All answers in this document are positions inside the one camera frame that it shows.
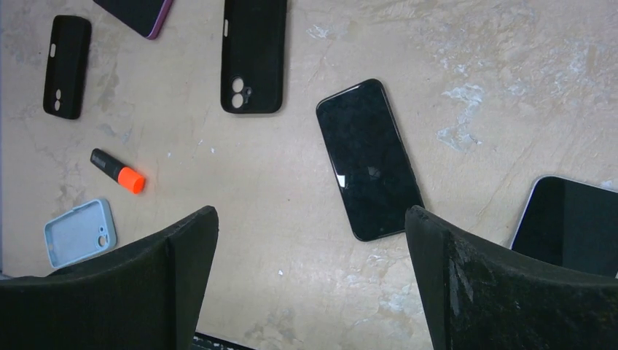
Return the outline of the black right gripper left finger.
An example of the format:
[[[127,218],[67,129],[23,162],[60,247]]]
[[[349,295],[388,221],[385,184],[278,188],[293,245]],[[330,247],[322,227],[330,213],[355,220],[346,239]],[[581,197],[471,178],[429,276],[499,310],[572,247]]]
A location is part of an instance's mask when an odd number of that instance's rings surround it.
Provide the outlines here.
[[[219,234],[205,206],[45,277],[1,282],[3,349],[188,349]]]

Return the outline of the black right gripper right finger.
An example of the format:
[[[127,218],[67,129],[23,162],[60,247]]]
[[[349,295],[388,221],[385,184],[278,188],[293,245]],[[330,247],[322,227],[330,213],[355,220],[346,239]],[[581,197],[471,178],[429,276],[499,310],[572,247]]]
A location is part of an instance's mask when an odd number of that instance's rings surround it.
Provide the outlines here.
[[[405,233],[435,349],[615,349],[617,280],[557,267],[419,206]]]

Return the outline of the light blue phone case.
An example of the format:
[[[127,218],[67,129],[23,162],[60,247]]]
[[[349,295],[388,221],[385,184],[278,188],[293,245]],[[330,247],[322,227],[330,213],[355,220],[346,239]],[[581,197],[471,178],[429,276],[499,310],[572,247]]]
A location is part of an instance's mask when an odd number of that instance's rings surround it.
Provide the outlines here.
[[[50,220],[43,234],[54,269],[96,257],[117,245],[112,210],[104,198],[88,201]]]

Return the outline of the black phone silver frame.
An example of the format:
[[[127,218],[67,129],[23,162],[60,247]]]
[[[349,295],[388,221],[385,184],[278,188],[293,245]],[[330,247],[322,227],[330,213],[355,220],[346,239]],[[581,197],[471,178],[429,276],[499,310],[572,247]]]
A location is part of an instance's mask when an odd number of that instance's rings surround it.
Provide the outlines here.
[[[530,195],[511,250],[551,265],[617,277],[617,191],[542,176]]]

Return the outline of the black phone dark frame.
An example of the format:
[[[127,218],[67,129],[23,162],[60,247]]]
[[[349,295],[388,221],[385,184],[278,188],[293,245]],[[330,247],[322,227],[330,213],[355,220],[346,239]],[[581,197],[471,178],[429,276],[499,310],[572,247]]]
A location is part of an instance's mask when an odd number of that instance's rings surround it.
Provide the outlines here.
[[[325,98],[316,117],[355,238],[403,232],[406,211],[424,202],[383,83]]]

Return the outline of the large black phone case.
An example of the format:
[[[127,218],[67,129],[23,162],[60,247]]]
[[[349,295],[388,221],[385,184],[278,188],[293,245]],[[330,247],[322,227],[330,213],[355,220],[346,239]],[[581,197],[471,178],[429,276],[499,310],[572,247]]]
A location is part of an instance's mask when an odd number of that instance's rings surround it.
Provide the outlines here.
[[[220,103],[226,112],[281,108],[287,7],[287,1],[224,3]]]

